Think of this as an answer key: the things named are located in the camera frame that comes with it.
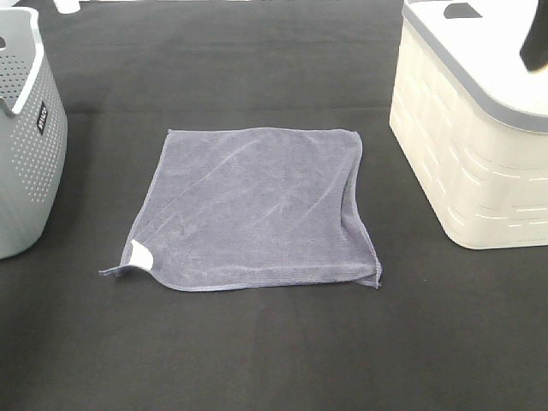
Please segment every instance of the perforated basket side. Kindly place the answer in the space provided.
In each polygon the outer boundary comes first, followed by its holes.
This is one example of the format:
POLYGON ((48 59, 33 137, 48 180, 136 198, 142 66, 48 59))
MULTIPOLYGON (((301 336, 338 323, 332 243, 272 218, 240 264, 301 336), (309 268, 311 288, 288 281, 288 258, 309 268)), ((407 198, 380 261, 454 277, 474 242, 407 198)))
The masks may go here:
POLYGON ((67 119, 47 58, 23 109, 18 115, 11 139, 11 162, 32 202, 44 202, 55 195, 58 173, 63 167, 67 119), (41 110, 47 118, 41 133, 41 110))

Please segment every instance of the laundry basket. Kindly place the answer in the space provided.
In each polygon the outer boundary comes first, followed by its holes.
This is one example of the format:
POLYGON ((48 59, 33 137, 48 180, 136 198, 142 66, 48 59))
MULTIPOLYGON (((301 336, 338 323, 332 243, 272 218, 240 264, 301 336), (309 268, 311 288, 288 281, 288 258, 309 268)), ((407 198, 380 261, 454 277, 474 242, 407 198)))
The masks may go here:
POLYGON ((63 170, 65 115, 38 12, 0 9, 0 259, 42 234, 63 170))
POLYGON ((520 48, 537 0, 405 0, 390 126, 446 234, 548 244, 548 70, 520 48))

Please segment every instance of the basket rim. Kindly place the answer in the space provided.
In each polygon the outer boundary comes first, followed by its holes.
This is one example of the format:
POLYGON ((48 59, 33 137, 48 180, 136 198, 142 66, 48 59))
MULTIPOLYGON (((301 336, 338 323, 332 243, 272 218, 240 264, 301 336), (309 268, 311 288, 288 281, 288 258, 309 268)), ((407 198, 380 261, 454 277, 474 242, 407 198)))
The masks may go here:
POLYGON ((28 23, 33 36, 35 54, 33 66, 31 67, 27 80, 25 81, 25 85, 23 86, 21 94, 19 95, 19 98, 15 102, 13 108, 9 108, 5 100, 0 97, 0 109, 3 110, 7 116, 10 117, 18 116, 25 106, 25 103, 28 100, 28 96, 33 89, 36 78, 38 77, 38 73, 40 71, 40 67, 42 66, 42 62, 44 61, 45 55, 44 43, 42 42, 42 36, 40 36, 38 26, 39 12, 36 9, 32 9, 30 7, 8 7, 3 9, 0 8, 0 13, 20 13, 21 11, 29 14, 28 23))

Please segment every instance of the white laundry basket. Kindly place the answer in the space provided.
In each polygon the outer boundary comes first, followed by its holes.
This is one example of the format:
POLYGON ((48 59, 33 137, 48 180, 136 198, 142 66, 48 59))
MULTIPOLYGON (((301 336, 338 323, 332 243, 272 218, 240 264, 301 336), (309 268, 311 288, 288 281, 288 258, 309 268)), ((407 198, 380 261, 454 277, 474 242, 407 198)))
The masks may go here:
POLYGON ((548 244, 548 70, 519 55, 536 0, 406 0, 390 112, 447 235, 548 244))

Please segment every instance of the white tag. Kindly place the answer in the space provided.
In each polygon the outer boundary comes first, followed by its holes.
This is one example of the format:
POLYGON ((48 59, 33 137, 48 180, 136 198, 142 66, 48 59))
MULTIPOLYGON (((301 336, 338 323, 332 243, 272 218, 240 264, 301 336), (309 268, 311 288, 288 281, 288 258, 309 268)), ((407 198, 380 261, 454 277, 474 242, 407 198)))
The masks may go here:
POLYGON ((142 268, 143 270, 151 270, 152 265, 154 264, 154 257, 148 248, 137 242, 136 240, 131 241, 131 258, 129 259, 128 265, 134 265, 135 267, 142 268))

